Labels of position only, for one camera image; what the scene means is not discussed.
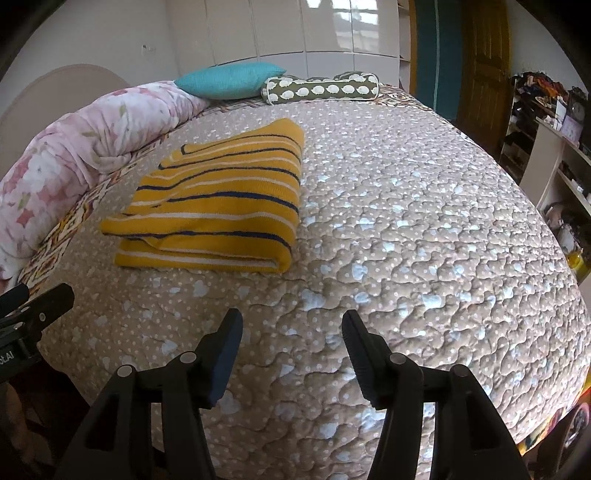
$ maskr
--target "yellow striped towel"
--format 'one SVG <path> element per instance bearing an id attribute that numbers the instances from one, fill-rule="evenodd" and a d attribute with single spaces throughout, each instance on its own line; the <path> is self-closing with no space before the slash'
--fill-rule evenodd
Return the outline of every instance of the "yellow striped towel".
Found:
<path id="1" fill-rule="evenodd" d="M 226 140 L 187 144 L 101 224 L 122 238 L 115 264 L 284 272 L 299 220 L 304 132 L 286 118 Z"/>

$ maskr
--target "beige polka dot bedspread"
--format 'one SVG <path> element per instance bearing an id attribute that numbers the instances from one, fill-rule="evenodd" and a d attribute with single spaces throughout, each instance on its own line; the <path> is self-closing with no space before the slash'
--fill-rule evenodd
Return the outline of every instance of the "beige polka dot bedspread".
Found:
<path id="1" fill-rule="evenodd" d="M 287 273 L 114 266 L 118 240 L 99 224 L 143 175 L 185 142 L 278 118 L 306 135 Z M 228 389 L 203 411 L 227 479 L 366 477 L 384 412 L 355 380 L 339 329 L 347 309 L 420 365 L 468 365 L 517 441 L 574 400 L 589 365 L 586 309 L 542 218 L 486 153 L 419 108 L 292 103 L 191 121 L 107 192 L 46 288 L 59 282 L 72 285 L 76 304 L 40 349 L 89 401 L 119 365 L 164 365 L 229 307 L 242 312 Z M 424 414 L 419 479 L 428 478 L 434 407 Z"/>

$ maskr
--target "screw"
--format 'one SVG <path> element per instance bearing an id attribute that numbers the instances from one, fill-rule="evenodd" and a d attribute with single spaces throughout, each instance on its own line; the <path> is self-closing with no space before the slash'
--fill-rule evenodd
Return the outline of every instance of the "screw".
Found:
<path id="1" fill-rule="evenodd" d="M 390 361 L 395 365 L 402 365 L 406 361 L 406 357 L 398 352 L 390 355 Z"/>
<path id="2" fill-rule="evenodd" d="M 470 369 L 466 365 L 454 365 L 453 372 L 458 377 L 467 377 L 470 375 Z"/>
<path id="3" fill-rule="evenodd" d="M 185 352 L 181 355 L 181 362 L 184 364 L 192 364 L 197 359 L 195 352 Z"/>
<path id="4" fill-rule="evenodd" d="M 119 367 L 119 369 L 117 370 L 117 375 L 119 375 L 120 377 L 128 377 L 131 375 L 132 371 L 134 371 L 134 369 L 131 368 L 129 365 L 123 365 L 122 367 Z"/>

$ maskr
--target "pillow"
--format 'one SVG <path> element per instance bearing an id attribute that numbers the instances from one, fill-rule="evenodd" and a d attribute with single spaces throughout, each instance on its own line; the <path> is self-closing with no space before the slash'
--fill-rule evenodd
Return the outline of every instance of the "pillow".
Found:
<path id="1" fill-rule="evenodd" d="M 174 82 L 154 82 L 103 95 L 37 134 L 0 181 L 0 279 L 16 281 L 68 210 L 133 151 L 208 104 Z"/>
<path id="2" fill-rule="evenodd" d="M 377 75 L 368 72 L 345 72 L 333 79 L 312 77 L 307 80 L 292 75 L 267 79 L 261 90 L 269 105 L 298 100 L 374 100 L 379 93 Z"/>
<path id="3" fill-rule="evenodd" d="M 217 65 L 188 73 L 174 83 L 191 95 L 214 100 L 238 100 L 260 95 L 265 80 L 285 69 L 266 62 Z"/>

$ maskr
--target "white wardrobe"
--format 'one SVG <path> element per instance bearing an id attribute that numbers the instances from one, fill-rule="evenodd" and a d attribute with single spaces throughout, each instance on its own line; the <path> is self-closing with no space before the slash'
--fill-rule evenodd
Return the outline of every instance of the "white wardrobe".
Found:
<path id="1" fill-rule="evenodd" d="M 181 74 L 270 61 L 302 78 L 370 71 L 408 91 L 408 0 L 165 1 Z"/>

